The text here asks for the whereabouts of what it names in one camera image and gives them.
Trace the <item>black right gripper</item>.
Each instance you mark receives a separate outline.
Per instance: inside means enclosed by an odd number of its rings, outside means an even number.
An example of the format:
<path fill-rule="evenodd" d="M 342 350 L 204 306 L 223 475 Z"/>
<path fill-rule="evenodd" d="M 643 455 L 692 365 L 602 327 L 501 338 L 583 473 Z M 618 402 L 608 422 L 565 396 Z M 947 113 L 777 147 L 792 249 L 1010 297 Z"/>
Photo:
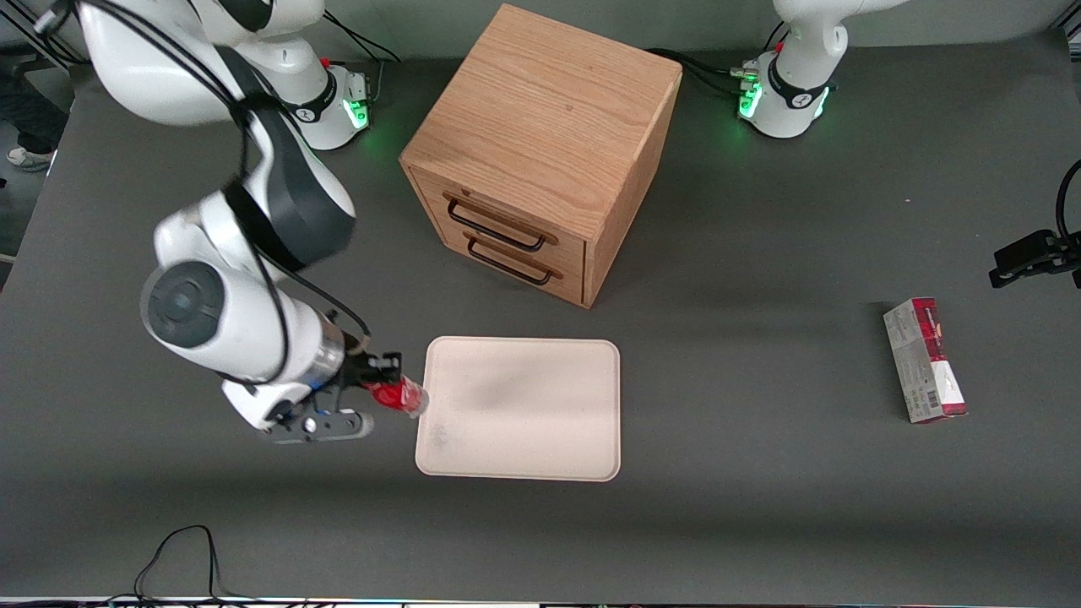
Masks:
<path fill-rule="evenodd" d="M 331 408 L 341 408 L 344 393 L 349 388 L 381 389 L 393 388 L 402 382 L 402 354 L 386 351 L 375 356 L 368 351 L 348 353 L 339 372 L 326 384 L 325 392 L 332 397 Z"/>

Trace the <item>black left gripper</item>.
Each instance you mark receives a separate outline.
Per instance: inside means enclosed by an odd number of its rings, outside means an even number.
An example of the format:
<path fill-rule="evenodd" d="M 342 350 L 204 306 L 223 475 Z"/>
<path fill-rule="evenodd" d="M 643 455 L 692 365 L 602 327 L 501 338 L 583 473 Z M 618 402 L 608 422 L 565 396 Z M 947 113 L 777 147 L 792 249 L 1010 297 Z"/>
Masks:
<path fill-rule="evenodd" d="M 997 250 L 995 267 L 988 272 L 993 289 L 1001 289 L 1038 274 L 1069 273 L 1077 289 L 1080 282 L 1080 237 L 1051 230 L 1031 232 L 1022 239 Z"/>

